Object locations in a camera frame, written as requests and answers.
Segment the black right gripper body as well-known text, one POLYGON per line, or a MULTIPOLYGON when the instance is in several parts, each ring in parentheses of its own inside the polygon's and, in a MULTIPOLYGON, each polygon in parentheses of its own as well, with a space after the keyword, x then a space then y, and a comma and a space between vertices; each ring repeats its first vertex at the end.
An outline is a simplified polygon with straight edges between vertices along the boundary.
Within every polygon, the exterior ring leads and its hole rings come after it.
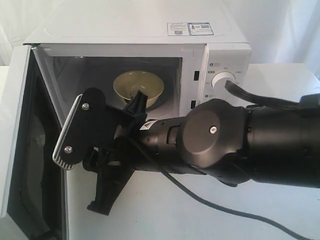
POLYGON ((140 130, 147 118, 146 105, 127 105, 119 109, 110 105, 92 108, 88 114, 86 127, 86 155, 83 168, 97 173, 107 167, 115 158, 124 165, 128 139, 140 130))

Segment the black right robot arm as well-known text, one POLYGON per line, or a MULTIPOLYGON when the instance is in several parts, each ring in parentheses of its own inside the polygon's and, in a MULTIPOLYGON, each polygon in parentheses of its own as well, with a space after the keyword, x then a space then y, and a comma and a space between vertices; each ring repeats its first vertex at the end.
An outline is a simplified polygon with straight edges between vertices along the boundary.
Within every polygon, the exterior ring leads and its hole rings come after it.
POLYGON ((258 183, 320 186, 320 96, 299 102, 233 94, 250 102, 232 106, 212 99, 187 116, 145 122, 125 131, 106 125, 92 141, 82 165, 97 174, 96 195, 88 209, 108 215, 133 172, 209 175, 236 187, 258 183))

